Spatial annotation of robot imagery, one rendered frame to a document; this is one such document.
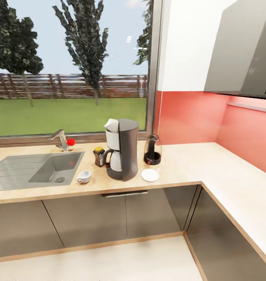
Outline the coffee cup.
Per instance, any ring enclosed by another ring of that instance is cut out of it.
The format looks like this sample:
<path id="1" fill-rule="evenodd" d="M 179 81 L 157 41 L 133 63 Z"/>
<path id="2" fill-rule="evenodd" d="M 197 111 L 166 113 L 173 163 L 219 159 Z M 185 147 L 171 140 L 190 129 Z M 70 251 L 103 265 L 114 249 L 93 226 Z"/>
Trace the coffee cup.
<path id="1" fill-rule="evenodd" d="M 77 181 L 80 183 L 88 183 L 91 179 L 91 172 L 90 171 L 83 171 L 79 174 Z"/>

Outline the saucer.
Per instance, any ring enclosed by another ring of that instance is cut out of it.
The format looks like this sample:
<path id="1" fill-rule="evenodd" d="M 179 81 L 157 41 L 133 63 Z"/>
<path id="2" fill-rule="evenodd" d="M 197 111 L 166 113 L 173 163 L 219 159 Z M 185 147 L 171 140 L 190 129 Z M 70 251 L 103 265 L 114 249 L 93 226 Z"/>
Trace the saucer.
<path id="1" fill-rule="evenodd" d="M 141 176 L 146 181 L 156 181 L 159 178 L 158 172 L 153 169 L 146 169 L 141 173 Z"/>

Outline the paper coffee filter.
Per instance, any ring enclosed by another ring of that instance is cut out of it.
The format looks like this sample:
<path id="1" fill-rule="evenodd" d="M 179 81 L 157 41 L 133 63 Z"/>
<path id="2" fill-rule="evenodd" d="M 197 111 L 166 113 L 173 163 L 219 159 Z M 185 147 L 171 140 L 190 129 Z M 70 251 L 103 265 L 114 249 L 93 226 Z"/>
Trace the paper coffee filter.
<path id="1" fill-rule="evenodd" d="M 109 119 L 108 123 L 105 125 L 105 128 L 107 128 L 112 133 L 118 133 L 118 126 L 119 126 L 118 120 Z"/>

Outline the bottle of coffee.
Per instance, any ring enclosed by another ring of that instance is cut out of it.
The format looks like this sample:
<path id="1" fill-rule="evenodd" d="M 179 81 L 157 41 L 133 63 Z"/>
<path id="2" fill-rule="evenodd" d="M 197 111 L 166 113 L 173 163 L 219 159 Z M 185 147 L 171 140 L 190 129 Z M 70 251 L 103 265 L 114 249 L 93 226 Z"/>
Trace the bottle of coffee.
<path id="1" fill-rule="evenodd" d="M 95 155 L 95 165 L 97 165 L 98 167 L 102 167 L 105 150 L 99 146 L 94 149 L 93 153 Z"/>

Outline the electric kettle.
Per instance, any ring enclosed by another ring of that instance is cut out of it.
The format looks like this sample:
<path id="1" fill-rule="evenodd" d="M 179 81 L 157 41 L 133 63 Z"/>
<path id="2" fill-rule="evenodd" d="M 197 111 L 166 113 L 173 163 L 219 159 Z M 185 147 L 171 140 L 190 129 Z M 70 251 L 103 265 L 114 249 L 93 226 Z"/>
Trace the electric kettle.
<path id="1" fill-rule="evenodd" d="M 150 165 L 158 165 L 161 162 L 162 144 L 158 135 L 148 137 L 144 148 L 144 161 Z"/>

